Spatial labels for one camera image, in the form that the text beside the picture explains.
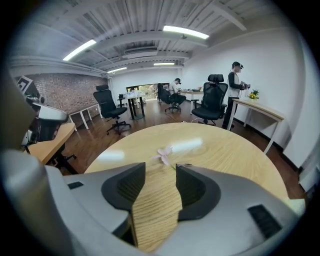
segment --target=desk leg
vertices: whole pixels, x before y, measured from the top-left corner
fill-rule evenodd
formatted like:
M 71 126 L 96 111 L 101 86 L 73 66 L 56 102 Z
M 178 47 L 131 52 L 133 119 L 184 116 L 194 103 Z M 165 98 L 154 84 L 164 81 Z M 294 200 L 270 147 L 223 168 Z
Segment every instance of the desk leg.
M 229 123 L 228 123 L 227 131 L 230 131 L 232 122 L 234 121 L 234 116 L 235 116 L 235 112 L 236 112 L 236 104 L 237 103 L 235 101 L 233 101 L 232 111 L 231 111 L 231 116 L 230 116 L 230 120 L 229 120 Z
M 135 108 L 135 101 L 133 98 L 131 99 L 131 104 L 132 104 L 133 114 L 134 114 L 134 116 L 136 116 L 137 113 L 136 113 L 136 108 Z
M 60 166 L 65 167 L 65 168 L 69 171 L 69 173 L 71 173 L 71 174 L 79 174 L 79 173 L 72 167 L 72 165 L 71 165 L 70 163 L 68 163 L 68 161 L 65 159 L 65 157 L 64 157 L 61 153 L 57 154 L 56 160 L 58 161 L 58 163 L 60 164 Z
M 88 125 L 87 125 L 87 122 L 86 122 L 86 120 L 85 120 L 85 117 L 84 117 L 84 114 L 82 113 L 82 111 L 80 111 L 80 115 L 81 115 L 81 118 L 82 118 L 82 121 L 83 121 L 83 124 L 84 124 L 85 128 L 86 128 L 87 130 L 89 130 Z
M 72 120 L 71 115 L 69 115 L 69 118 L 70 118 L 70 121 L 71 121 L 72 123 L 75 123 L 75 122 Z
M 133 111 L 132 111 L 132 106 L 131 106 L 130 99 L 128 99 L 128 104 L 129 104 L 129 109 L 130 109 L 130 113 L 131 113 L 131 119 L 132 119 L 132 120 L 135 120 L 134 113 L 133 113 Z
M 248 109 L 248 113 L 246 114 L 246 118 L 245 118 L 243 127 L 246 127 L 247 123 L 249 122 L 249 119 L 250 119 L 250 116 L 251 116 L 251 111 L 252 111 L 252 109 L 249 108 L 249 109 Z
M 100 117 L 101 117 L 101 119 L 102 119 L 102 114 L 101 114 L 101 109 L 100 109 L 99 104 L 97 104 L 97 107 L 98 107 L 99 115 L 100 115 Z
M 193 103 L 194 103 L 194 102 L 192 101 L 193 99 L 194 99 L 194 95 L 193 95 L 193 94 L 191 94 L 191 101 L 190 101 L 190 104 L 191 104 L 191 105 L 190 105 L 190 115 L 192 114 L 192 110 L 194 109 L 194 108 L 193 108 Z
M 268 152 L 268 150 L 270 149 L 272 143 L 275 141 L 275 136 L 276 136 L 277 131 L 278 131 L 279 127 L 280 127 L 279 123 L 280 123 L 279 121 L 276 122 L 273 134 L 272 134 L 271 139 L 269 141 L 269 144 L 268 144 L 268 146 L 266 146 L 265 150 L 263 151 L 263 153 L 265 153 L 265 154 Z
M 142 100 L 142 97 L 140 97 L 140 105 L 141 105 L 142 116 L 145 117 L 144 102 Z
M 91 115 L 90 115 L 89 109 L 87 109 L 87 111 L 88 111 L 88 115 L 89 115 L 90 121 L 92 121 L 92 118 L 91 118 Z

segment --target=round wooden table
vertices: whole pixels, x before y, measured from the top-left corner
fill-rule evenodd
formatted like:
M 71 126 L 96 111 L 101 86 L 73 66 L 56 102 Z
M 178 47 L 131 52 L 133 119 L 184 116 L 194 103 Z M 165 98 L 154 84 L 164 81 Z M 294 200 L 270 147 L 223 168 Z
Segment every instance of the round wooden table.
M 145 162 L 145 185 L 133 205 L 138 247 L 156 249 L 177 226 L 181 197 L 176 172 L 153 156 L 171 145 L 170 164 L 192 164 L 248 178 L 281 200 L 288 198 L 274 164 L 245 138 L 211 125 L 168 123 L 137 131 L 101 153 L 86 173 Z

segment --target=brick wall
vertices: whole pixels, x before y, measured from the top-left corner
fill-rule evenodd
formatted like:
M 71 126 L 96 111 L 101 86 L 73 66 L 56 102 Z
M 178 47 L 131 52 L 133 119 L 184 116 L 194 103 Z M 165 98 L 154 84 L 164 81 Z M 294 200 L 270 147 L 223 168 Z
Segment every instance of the brick wall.
M 82 74 L 30 74 L 28 78 L 32 79 L 40 95 L 44 97 L 44 104 L 67 113 L 72 113 L 81 108 L 96 104 L 93 96 L 96 86 L 105 85 L 107 79 Z M 96 108 L 89 109 L 93 118 L 99 112 Z M 85 120 L 89 120 L 88 112 L 83 112 Z M 83 122 L 80 114 L 72 116 L 76 127 Z

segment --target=ceiling light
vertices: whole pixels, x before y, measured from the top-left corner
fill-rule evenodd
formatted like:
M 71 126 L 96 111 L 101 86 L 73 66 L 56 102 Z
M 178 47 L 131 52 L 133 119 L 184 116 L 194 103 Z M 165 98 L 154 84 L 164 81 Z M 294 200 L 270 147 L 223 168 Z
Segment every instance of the ceiling light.
M 173 66 L 174 63 L 154 63 L 154 66 Z
M 110 74 L 110 73 L 114 73 L 114 72 L 117 72 L 117 71 L 120 71 L 120 70 L 126 70 L 127 67 L 122 67 L 122 68 L 118 68 L 118 69 L 115 69 L 115 70 L 111 70 L 111 71 L 108 71 L 107 73 Z
M 80 53 L 81 51 L 83 51 L 84 49 L 88 48 L 89 46 L 92 46 L 96 43 L 95 40 L 90 40 L 86 43 L 84 43 L 83 45 L 81 45 L 80 47 L 78 47 L 77 49 L 75 49 L 73 52 L 71 52 L 67 57 L 65 57 L 63 60 L 64 61 L 68 61 L 70 60 L 73 56 L 77 55 L 78 53 Z
M 200 32 L 183 28 L 183 27 L 178 27 L 178 26 L 164 26 L 163 31 L 178 32 L 178 33 L 187 34 L 187 35 L 195 36 L 202 39 L 207 39 L 209 37 L 207 34 L 200 33 Z

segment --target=black pants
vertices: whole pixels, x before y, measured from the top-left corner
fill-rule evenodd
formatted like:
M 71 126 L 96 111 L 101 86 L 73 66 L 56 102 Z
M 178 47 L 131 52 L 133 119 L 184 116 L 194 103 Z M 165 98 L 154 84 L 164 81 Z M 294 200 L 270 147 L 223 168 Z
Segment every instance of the black pants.
M 175 103 L 178 103 L 180 105 L 182 102 L 186 100 L 187 97 L 174 93 L 170 96 L 170 98 L 173 99 Z
M 238 97 L 229 97 L 228 98 L 228 107 L 226 108 L 225 115 L 224 115 L 224 120 L 223 120 L 223 124 L 222 124 L 222 128 L 223 129 L 227 129 L 228 128 L 228 124 L 229 124 L 230 116 L 231 116 L 231 112 L 232 112 L 232 107 L 234 105 L 233 99 L 239 99 L 239 98 Z M 235 105 L 234 114 L 236 114 L 237 107 L 238 107 L 238 104 Z

